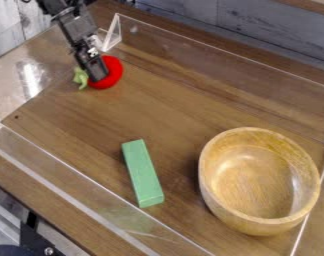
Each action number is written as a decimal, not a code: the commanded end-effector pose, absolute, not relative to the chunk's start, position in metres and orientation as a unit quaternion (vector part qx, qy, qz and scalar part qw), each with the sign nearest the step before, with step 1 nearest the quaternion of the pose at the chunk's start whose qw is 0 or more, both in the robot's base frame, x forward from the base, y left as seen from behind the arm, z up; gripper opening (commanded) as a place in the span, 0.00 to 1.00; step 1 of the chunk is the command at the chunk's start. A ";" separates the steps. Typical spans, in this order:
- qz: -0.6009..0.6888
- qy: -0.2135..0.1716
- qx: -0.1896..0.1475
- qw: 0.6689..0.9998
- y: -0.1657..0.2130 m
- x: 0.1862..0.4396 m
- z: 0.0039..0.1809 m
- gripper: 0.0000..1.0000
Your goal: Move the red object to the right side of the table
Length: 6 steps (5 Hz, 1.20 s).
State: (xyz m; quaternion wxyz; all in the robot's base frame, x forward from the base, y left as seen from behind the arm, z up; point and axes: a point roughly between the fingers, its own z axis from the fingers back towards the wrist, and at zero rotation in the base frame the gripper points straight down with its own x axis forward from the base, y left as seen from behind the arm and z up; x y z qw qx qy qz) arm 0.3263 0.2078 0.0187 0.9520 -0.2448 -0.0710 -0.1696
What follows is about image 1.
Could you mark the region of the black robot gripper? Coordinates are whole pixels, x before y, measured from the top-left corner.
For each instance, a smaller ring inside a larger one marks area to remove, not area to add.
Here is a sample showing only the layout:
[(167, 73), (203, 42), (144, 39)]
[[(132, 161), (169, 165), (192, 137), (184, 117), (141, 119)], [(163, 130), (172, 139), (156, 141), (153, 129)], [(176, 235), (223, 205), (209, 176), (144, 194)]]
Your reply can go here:
[(109, 75), (109, 69), (96, 48), (97, 24), (89, 11), (89, 5), (97, 0), (36, 0), (44, 13), (57, 21), (70, 46), (76, 50), (76, 59), (93, 82)]

